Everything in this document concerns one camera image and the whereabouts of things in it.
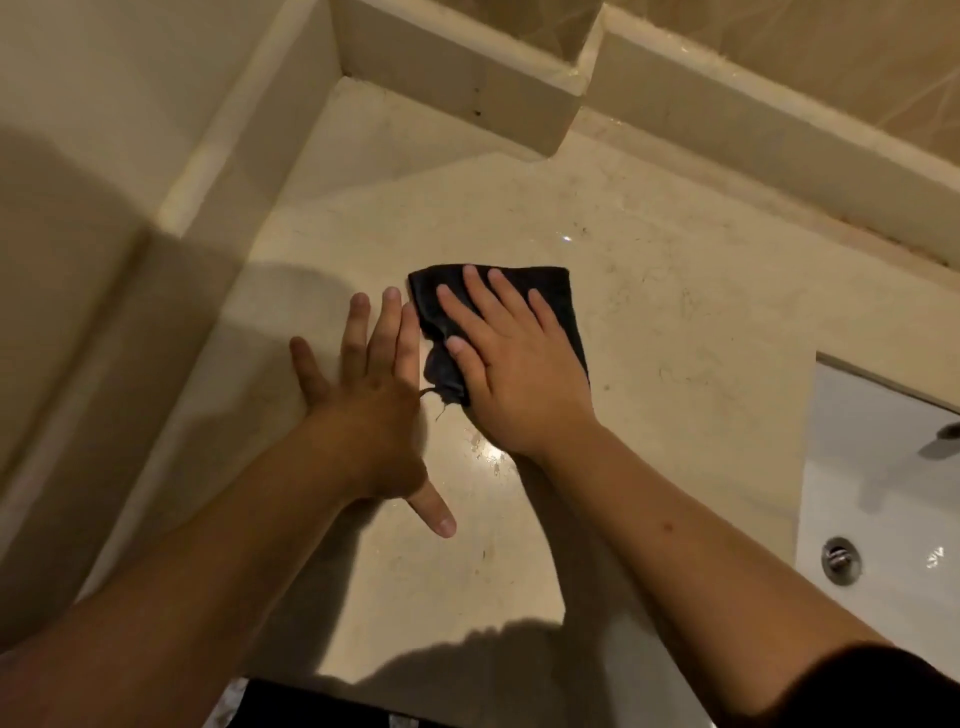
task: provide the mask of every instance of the wet countertop surface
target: wet countertop surface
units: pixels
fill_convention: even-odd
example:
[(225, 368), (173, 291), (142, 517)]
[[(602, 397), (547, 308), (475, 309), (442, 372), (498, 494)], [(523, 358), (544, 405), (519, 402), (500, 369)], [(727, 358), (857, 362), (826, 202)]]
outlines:
[[(332, 371), (353, 291), (447, 262), (569, 268), (600, 419), (791, 562), (818, 353), (960, 402), (960, 296), (932, 264), (587, 110), (542, 159), (344, 79), (140, 478), (130, 543), (296, 419), (289, 336)], [(402, 501), (349, 512), (251, 671), (465, 726), (708, 725), (605, 549), (459, 407), (423, 404), (456, 537)]]

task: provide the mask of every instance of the white sink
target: white sink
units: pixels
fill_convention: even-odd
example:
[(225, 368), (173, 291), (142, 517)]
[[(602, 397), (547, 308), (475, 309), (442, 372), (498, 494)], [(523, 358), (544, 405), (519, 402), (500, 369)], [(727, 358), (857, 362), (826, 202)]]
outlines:
[[(897, 645), (960, 678), (960, 416), (818, 364), (797, 569)], [(862, 573), (838, 586), (824, 543), (849, 539)]]

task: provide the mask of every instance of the shirt sleeve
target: shirt sleeve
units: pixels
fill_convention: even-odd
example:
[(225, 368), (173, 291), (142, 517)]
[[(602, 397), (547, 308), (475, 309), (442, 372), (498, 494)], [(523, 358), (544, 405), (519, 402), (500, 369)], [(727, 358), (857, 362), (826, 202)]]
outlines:
[(774, 728), (956, 726), (960, 685), (910, 652), (860, 645), (817, 665), (763, 722)]

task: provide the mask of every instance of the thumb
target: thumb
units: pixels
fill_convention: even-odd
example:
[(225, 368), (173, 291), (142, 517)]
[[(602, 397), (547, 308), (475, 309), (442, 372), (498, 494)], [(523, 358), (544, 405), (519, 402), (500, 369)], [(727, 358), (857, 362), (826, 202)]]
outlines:
[(457, 532), (456, 519), (453, 518), (444, 499), (429, 480), (424, 480), (415, 493), (407, 496), (407, 502), (438, 536), (448, 539)]
[(423, 461), (412, 450), (397, 459), (393, 478), (395, 494), (406, 497), (410, 507), (431, 531), (445, 539), (457, 532), (453, 514), (427, 478)]

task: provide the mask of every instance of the right hand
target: right hand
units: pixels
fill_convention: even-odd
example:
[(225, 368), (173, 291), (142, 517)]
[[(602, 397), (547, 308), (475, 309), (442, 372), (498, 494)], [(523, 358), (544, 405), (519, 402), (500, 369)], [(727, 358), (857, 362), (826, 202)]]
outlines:
[(553, 443), (596, 423), (587, 375), (539, 291), (530, 291), (527, 305), (502, 272), (491, 269), (489, 279), (493, 291), (475, 267), (464, 267), (483, 318), (447, 286), (438, 287), (446, 315), (472, 342), (451, 336), (446, 347), (464, 374), (480, 427), (506, 451), (542, 464)]

